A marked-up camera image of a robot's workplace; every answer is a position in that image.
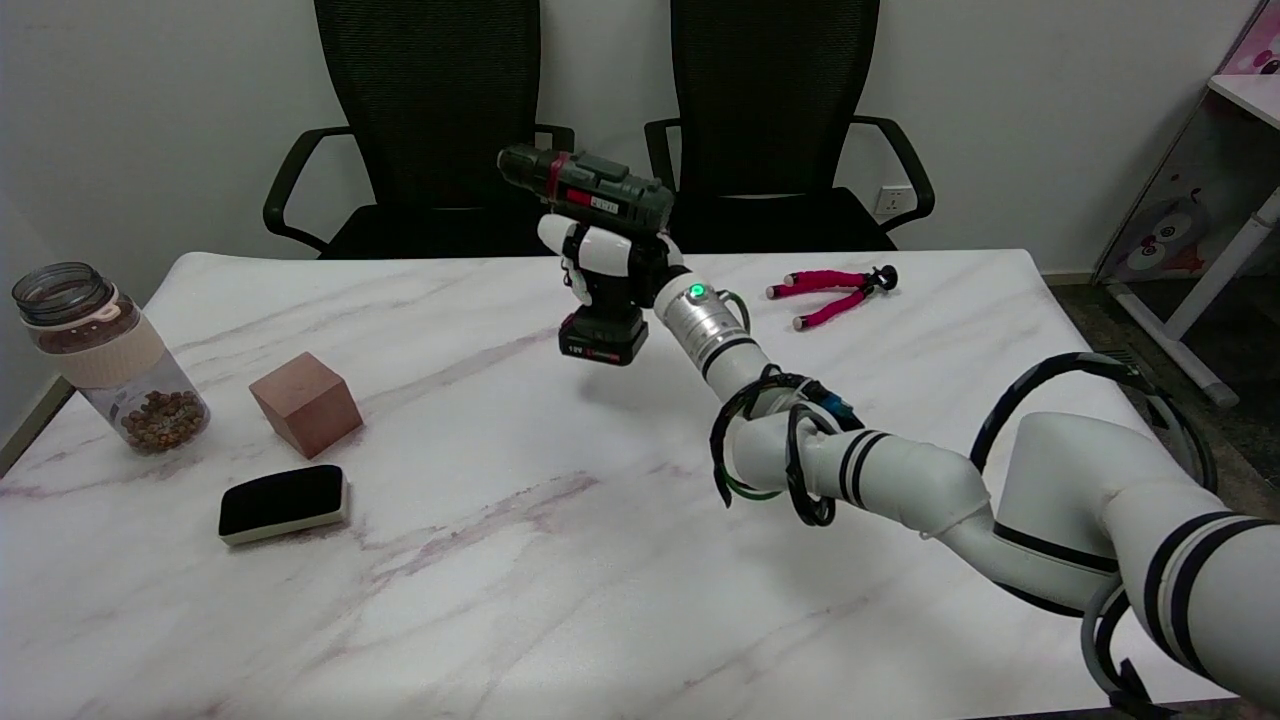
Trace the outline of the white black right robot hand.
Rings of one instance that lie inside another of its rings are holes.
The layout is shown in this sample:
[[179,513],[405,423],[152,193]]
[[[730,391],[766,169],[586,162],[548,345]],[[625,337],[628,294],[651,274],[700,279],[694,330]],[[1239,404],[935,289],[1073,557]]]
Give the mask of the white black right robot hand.
[[568,217],[545,214],[538,237],[561,258],[564,286],[589,307],[653,307],[663,284],[684,268],[684,255],[667,234],[639,241]]

